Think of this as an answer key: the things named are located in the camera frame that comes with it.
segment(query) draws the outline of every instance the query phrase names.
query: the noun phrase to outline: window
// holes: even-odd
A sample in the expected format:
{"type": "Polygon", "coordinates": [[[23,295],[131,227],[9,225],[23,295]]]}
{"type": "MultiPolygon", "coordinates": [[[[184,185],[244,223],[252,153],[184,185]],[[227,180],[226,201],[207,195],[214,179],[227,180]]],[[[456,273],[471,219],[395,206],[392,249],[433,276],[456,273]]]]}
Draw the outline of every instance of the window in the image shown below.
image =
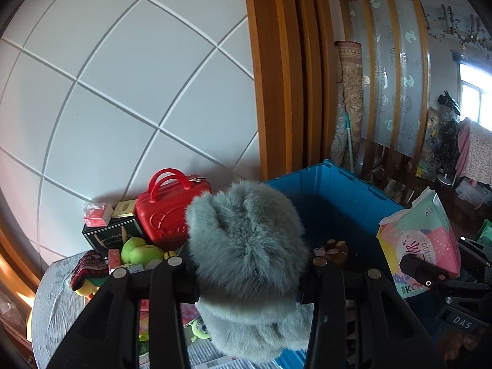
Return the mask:
{"type": "Polygon", "coordinates": [[[460,64],[461,119],[466,117],[492,130],[492,76],[460,64]]]}

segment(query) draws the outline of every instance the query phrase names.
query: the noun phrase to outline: gray fur hat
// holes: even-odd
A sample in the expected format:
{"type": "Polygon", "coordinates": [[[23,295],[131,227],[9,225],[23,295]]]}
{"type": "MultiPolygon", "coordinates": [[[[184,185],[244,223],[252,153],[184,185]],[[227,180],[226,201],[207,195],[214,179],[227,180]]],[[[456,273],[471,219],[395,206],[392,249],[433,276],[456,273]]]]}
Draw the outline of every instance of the gray fur hat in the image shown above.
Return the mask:
{"type": "Polygon", "coordinates": [[[308,249],[290,200],[245,181],[195,197],[186,220],[197,307],[216,347],[255,362],[307,348],[312,306],[296,304],[295,295],[308,249]]]}

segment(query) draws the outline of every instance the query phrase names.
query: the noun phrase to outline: frosted glass panel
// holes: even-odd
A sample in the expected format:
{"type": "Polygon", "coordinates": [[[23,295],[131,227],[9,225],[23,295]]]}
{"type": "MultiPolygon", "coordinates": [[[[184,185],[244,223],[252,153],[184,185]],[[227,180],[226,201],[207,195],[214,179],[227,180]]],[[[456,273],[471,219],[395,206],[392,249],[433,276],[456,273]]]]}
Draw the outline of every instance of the frosted glass panel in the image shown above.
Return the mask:
{"type": "Polygon", "coordinates": [[[419,28],[412,1],[396,0],[400,25],[402,51],[395,53],[395,39],[389,15],[387,0],[371,0],[375,21],[376,60],[371,63],[367,39],[366,20],[362,1],[349,2],[354,40],[362,45],[363,58],[363,123],[362,137],[367,137],[370,110],[371,65],[375,65],[375,137],[378,144],[389,146],[393,130],[396,102],[396,84],[402,82],[400,127],[395,149],[405,155],[413,156],[420,129],[422,106],[422,48],[419,28]],[[402,69],[402,78],[395,78],[395,68],[402,69]]]}

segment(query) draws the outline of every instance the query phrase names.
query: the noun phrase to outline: red handle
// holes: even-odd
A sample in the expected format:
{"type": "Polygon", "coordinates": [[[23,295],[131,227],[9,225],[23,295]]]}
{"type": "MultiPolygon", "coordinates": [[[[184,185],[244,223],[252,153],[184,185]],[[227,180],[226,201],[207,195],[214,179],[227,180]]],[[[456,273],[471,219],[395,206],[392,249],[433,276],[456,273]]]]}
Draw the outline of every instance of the red handle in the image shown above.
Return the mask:
{"type": "Polygon", "coordinates": [[[162,178],[161,180],[159,180],[154,185],[154,187],[151,190],[151,198],[150,198],[149,201],[151,203],[157,202],[157,198],[158,198],[158,195],[159,195],[159,188],[161,187],[161,185],[163,185],[167,181],[170,181],[170,180],[173,180],[173,179],[175,179],[177,181],[180,181],[181,184],[183,185],[183,188],[185,190],[190,190],[190,188],[191,188],[191,182],[190,182],[190,180],[185,175],[183,175],[183,176],[181,176],[181,175],[170,175],[170,176],[166,176],[166,177],[162,178]]]}
{"type": "Polygon", "coordinates": [[[152,176],[152,179],[151,181],[149,182],[149,187],[147,189],[147,192],[150,193],[152,192],[152,189],[153,187],[156,185],[156,181],[158,179],[159,176],[163,175],[164,173],[172,173],[173,175],[176,175],[176,176],[181,176],[183,178],[186,178],[186,175],[181,172],[181,171],[178,171],[177,169],[173,169],[173,168],[166,168],[166,169],[161,169],[159,172],[157,172],[154,176],[152,176]]]}

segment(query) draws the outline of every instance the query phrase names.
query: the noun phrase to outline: blue plastic crate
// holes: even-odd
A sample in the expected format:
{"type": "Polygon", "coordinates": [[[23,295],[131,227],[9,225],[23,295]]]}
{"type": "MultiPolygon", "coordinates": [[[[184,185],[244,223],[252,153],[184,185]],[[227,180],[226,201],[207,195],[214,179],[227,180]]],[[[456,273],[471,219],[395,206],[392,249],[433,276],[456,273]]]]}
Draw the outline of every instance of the blue plastic crate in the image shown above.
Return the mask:
{"type": "MultiPolygon", "coordinates": [[[[345,240],[351,269],[377,268],[393,282],[376,235],[380,220],[403,209],[401,205],[329,160],[268,183],[293,202],[310,248],[322,246],[329,239],[345,240]]],[[[442,331],[435,320],[439,310],[436,299],[431,293],[423,293],[407,302],[436,339],[442,331]]],[[[305,359],[303,352],[286,350],[276,361],[283,369],[302,369],[305,359]]]]}

